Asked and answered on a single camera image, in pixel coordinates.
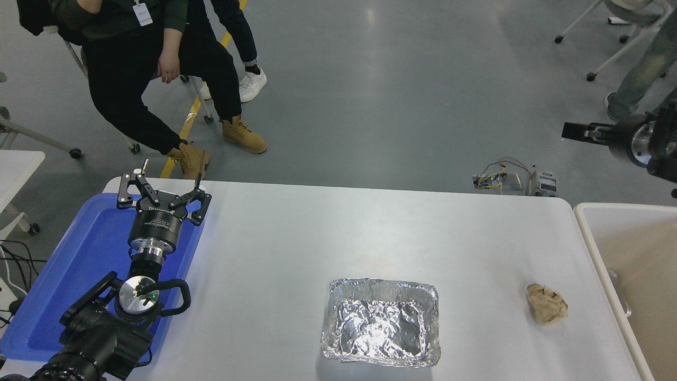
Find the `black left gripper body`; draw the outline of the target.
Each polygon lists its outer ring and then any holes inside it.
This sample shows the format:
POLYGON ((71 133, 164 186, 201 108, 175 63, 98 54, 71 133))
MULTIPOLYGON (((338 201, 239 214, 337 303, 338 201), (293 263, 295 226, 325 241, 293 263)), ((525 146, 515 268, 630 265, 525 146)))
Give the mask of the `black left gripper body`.
POLYGON ((135 218, 129 233, 129 246, 136 251, 142 248, 159 248, 175 251, 184 215, 174 210, 150 206, 135 207, 135 218))

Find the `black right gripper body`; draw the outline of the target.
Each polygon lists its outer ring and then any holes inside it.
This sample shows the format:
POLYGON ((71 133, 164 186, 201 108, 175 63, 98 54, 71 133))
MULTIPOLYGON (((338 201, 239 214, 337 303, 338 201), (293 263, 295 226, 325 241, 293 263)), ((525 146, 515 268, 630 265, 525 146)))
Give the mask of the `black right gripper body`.
POLYGON ((645 116, 632 115, 612 127, 609 150, 619 160, 645 167, 645 116))

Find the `person's left hand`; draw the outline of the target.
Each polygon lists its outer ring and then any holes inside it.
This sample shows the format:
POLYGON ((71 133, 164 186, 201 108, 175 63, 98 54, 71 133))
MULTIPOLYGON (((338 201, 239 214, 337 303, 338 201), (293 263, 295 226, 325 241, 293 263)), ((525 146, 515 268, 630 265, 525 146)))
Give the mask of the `person's left hand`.
POLYGON ((159 78, 164 84, 169 84, 180 75, 180 60, 176 50, 164 49, 158 60, 159 78))

